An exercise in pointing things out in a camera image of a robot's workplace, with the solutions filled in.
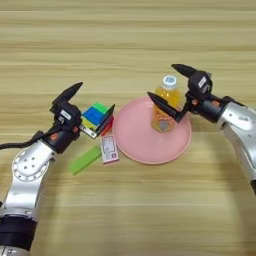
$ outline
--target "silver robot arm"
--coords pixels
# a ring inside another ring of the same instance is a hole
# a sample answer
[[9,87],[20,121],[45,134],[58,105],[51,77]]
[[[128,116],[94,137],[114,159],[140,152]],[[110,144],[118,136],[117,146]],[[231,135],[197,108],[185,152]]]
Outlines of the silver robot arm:
[[49,166],[80,135],[81,112],[68,101],[81,85],[71,86],[53,101],[54,123],[47,133],[38,132],[26,143],[0,145],[27,147],[13,160],[12,185],[0,205],[0,256],[30,255]]
[[222,112],[217,127],[232,143],[256,194],[256,111],[230,102]]
[[6,244],[0,246],[1,256],[30,255],[43,184],[49,165],[56,156],[54,150],[43,141],[38,141],[15,157],[12,185],[0,209],[0,230],[4,228],[2,231],[5,231],[2,243]]
[[177,122],[189,111],[216,123],[232,143],[256,195],[256,111],[229,96],[219,98],[213,95],[210,73],[183,64],[173,64],[172,67],[188,78],[189,90],[183,109],[178,111],[151,92],[148,92],[149,97]]

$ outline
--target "orange juice bottle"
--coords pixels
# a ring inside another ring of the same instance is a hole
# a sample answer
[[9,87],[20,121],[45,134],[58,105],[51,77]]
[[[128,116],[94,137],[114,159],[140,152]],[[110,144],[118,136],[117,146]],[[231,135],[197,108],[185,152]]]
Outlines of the orange juice bottle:
[[[156,88],[155,93],[165,100],[174,108],[180,103],[180,93],[177,89],[177,79],[174,76],[165,76],[162,86]],[[151,125],[158,132],[170,132],[175,127],[175,120],[164,113],[156,105],[153,107],[153,118]]]

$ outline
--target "bottle label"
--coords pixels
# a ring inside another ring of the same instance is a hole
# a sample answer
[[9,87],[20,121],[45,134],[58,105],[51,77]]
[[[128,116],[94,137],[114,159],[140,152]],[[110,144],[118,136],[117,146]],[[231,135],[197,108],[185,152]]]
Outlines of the bottle label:
[[156,126],[158,127],[158,130],[161,132],[169,132],[171,131],[175,126],[175,121],[172,117],[170,117],[167,114],[164,114],[162,111],[159,110],[155,113],[156,117]]

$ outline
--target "cable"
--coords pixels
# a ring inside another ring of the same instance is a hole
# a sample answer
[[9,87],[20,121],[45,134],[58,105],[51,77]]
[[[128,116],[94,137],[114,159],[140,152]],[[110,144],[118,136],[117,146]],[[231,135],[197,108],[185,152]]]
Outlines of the cable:
[[49,132],[46,132],[46,133],[43,133],[41,131],[38,131],[33,137],[31,140],[29,141],[26,141],[26,142],[22,142],[22,143],[5,143],[5,144],[1,144],[0,145],[0,150],[3,150],[3,149],[8,149],[8,148],[26,148],[26,147],[29,147],[31,146],[32,144],[34,144],[35,142],[37,142],[38,140],[41,140],[47,136],[50,136],[52,135],[53,133],[57,133],[59,131],[61,131],[62,129],[61,128],[58,128],[58,129],[55,129],[55,130],[52,130],[52,131],[49,131]]

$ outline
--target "wood grain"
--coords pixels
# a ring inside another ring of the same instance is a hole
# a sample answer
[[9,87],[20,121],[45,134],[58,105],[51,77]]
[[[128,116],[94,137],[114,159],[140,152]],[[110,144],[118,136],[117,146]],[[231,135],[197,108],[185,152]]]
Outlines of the wood grain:
[[[54,97],[83,81],[73,102],[117,109],[184,63],[213,74],[214,92],[255,107],[255,0],[12,0],[0,3],[0,141],[24,141],[52,122]],[[178,76],[180,90],[186,79]],[[77,177],[60,156],[46,187],[33,255],[249,256],[256,201],[232,147],[191,116],[193,139],[175,162],[145,166],[121,154]],[[0,198],[17,150],[0,152]]]

